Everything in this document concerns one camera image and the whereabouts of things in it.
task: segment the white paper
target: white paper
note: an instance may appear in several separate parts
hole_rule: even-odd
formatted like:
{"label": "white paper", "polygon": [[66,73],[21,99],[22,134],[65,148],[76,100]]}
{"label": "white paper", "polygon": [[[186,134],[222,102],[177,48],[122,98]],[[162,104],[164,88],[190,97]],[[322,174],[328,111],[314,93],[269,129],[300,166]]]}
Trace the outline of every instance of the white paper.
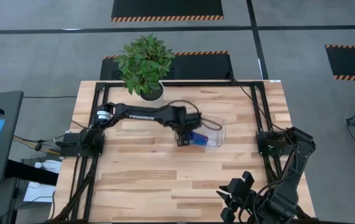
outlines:
{"label": "white paper", "polygon": [[[48,160],[43,163],[43,166],[45,167],[46,170],[58,174],[60,172],[61,162]],[[41,168],[42,163],[36,162],[35,167]],[[28,186],[29,187],[27,188],[27,192],[24,197],[25,202],[31,202],[37,197],[43,197],[43,198],[38,198],[37,200],[35,200],[35,202],[52,202],[52,198],[48,196],[53,195],[55,186],[39,184],[36,182],[29,182]]]}

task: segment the potted plant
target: potted plant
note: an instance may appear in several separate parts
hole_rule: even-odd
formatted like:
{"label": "potted plant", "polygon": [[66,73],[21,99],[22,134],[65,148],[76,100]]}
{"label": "potted plant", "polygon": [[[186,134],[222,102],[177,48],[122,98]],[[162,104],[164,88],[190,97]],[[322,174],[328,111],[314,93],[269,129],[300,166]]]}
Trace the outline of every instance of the potted plant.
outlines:
{"label": "potted plant", "polygon": [[124,54],[114,59],[123,75],[125,87],[145,101],[162,101],[164,86],[160,82],[169,72],[172,49],[166,50],[162,40],[150,34],[141,36],[129,45],[124,45]]}

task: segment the green leaves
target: green leaves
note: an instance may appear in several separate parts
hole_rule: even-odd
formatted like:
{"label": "green leaves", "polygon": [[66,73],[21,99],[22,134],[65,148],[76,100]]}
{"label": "green leaves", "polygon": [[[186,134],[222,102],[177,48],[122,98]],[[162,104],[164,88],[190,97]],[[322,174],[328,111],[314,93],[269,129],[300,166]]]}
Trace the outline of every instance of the green leaves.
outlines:
{"label": "green leaves", "polygon": [[130,45],[125,44],[124,54],[113,60],[118,63],[123,73],[121,79],[130,94],[135,91],[140,95],[160,89],[159,79],[170,72],[171,59],[175,58],[172,50],[166,50],[163,44],[153,34],[141,36]]}

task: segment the black floor mat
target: black floor mat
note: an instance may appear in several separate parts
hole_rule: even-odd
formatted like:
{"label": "black floor mat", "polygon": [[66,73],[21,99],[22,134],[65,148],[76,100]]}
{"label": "black floor mat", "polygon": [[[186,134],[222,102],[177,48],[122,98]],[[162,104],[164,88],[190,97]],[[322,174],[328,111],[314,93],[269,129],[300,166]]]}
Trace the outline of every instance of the black floor mat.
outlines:
{"label": "black floor mat", "polygon": [[112,22],[222,20],[220,0],[115,0]]}
{"label": "black floor mat", "polygon": [[355,81],[355,46],[326,45],[326,51],[334,78]]}
{"label": "black floor mat", "polygon": [[[228,72],[233,72],[230,55],[226,51],[173,53],[171,72],[165,80],[223,80]],[[117,55],[103,59],[100,80],[121,80]]]}

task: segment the plant pot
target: plant pot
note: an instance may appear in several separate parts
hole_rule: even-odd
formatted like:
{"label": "plant pot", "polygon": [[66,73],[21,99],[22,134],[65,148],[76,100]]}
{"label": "plant pot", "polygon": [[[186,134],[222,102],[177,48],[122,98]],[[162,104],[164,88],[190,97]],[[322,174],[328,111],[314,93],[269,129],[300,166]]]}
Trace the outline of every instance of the plant pot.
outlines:
{"label": "plant pot", "polygon": [[145,102],[147,107],[158,108],[164,105],[164,85],[159,82],[159,90],[153,91],[151,94],[140,94],[140,98]]}

